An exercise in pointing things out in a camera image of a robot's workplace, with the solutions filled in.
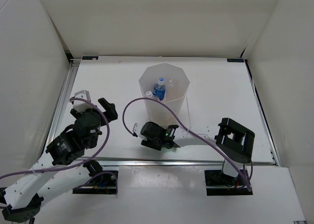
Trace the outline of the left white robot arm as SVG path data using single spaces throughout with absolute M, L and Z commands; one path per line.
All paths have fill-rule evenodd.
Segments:
M 76 104 L 79 100 L 83 103 L 81 106 Z M 41 208 L 52 199 L 84 186 L 103 187 L 107 176 L 117 179 L 115 173 L 103 170 L 93 156 L 75 162 L 87 149 L 96 147 L 102 135 L 101 127 L 108 127 L 111 121 L 117 120 L 115 104 L 101 98 L 98 100 L 104 108 L 101 111 L 84 98 L 71 98 L 70 101 L 75 122 L 47 146 L 31 169 L 17 173 L 22 176 L 19 180 L 1 188 L 2 215 L 6 221 L 32 223 Z

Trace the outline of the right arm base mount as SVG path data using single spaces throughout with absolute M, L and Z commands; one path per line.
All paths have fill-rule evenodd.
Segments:
M 231 177 L 221 170 L 205 170 L 205 184 L 207 196 L 250 196 L 246 183 L 242 177 Z

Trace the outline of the white octagonal plastic bin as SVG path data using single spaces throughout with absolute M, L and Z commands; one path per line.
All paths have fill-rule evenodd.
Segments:
M 145 96 L 147 91 L 153 92 L 153 87 L 159 78 L 165 79 L 165 98 L 163 101 L 160 101 L 165 104 L 165 106 L 151 100 L 145 100 L 144 102 L 150 121 L 153 121 L 160 126 L 167 126 L 174 124 L 176 119 L 166 107 L 169 107 L 176 115 L 179 114 L 190 81 L 184 70 L 180 67 L 168 63 L 153 65 L 147 67 L 139 79 L 142 96 Z M 178 81 L 178 86 L 170 88 L 168 86 L 169 79 L 176 79 Z

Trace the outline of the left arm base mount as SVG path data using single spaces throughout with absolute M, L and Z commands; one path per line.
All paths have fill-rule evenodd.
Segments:
M 80 195 L 117 195 L 118 171 L 106 171 L 90 181 L 87 185 L 72 190 Z

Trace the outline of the clear bottle white label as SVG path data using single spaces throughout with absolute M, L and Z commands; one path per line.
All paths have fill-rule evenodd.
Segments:
M 154 95 L 152 91 L 147 91 L 145 97 L 159 101 L 159 97 Z

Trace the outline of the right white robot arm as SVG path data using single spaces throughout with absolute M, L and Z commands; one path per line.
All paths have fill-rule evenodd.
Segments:
M 223 118 L 218 127 L 218 134 L 210 137 L 209 127 L 193 134 L 177 124 L 163 128 L 147 122 L 144 125 L 135 124 L 133 134 L 142 139 L 141 145 L 158 151 L 213 145 L 228 157 L 224 159 L 220 178 L 223 183 L 231 185 L 240 176 L 243 166 L 252 162 L 255 133 L 230 118 Z

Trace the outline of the aluminium front rail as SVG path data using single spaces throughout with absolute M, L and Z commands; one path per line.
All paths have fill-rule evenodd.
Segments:
M 97 158 L 102 166 L 222 166 L 223 162 Z

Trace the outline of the blue label Pocari bottle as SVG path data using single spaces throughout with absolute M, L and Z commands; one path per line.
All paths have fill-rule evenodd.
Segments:
M 158 97 L 160 101 L 165 98 L 165 79 L 159 78 L 157 83 L 153 87 L 153 95 Z

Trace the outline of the left aluminium frame rail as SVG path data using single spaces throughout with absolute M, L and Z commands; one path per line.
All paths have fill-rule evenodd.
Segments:
M 78 68 L 79 61 L 55 57 L 24 60 L 17 66 L 12 96 L 7 98 L 14 133 L 6 155 L 9 172 L 28 170 L 57 135 Z

